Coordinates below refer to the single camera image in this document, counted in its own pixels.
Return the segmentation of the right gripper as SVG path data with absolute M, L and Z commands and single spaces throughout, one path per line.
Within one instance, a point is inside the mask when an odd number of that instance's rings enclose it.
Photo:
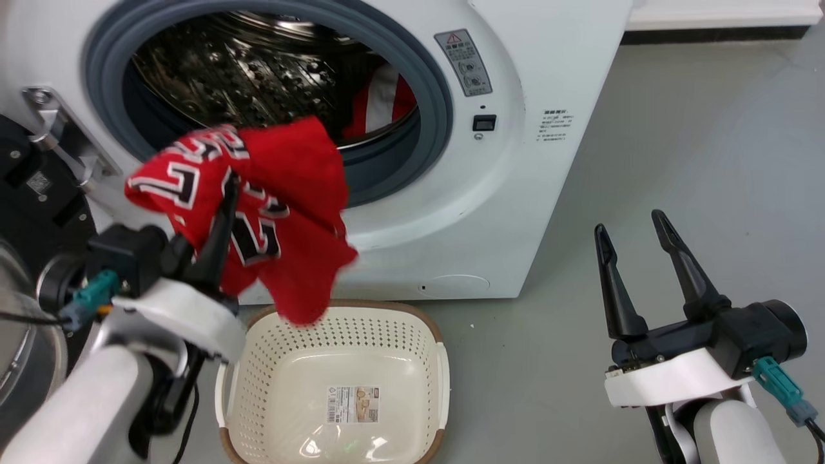
M 651 218 L 677 273 L 689 321 L 648 332 L 619 273 L 606 226 L 598 224 L 594 240 L 607 331 L 617 340 L 615 366 L 604 382 L 611 405 L 655 407 L 713 396 L 750 382 L 755 362 L 765 356 L 786 362 L 806 353 L 808 332 L 790 305 L 767 300 L 731 309 L 731 300 L 717 291 L 664 211 L 653 209 Z

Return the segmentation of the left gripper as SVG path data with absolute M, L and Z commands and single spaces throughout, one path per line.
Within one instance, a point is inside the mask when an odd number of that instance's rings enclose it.
M 184 363 L 189 359 L 185 347 L 191 345 L 206 356 L 238 361 L 246 333 L 220 290 L 238 198 L 238 175 L 230 174 L 194 261 L 185 238 L 169 240 L 155 226 L 135 230 L 113 224 L 89 241 L 86 274 L 111 271 L 116 276 L 115 290 L 106 298 L 112 313 L 101 323 L 92 352 L 136 345 L 142 351 L 175 353 Z

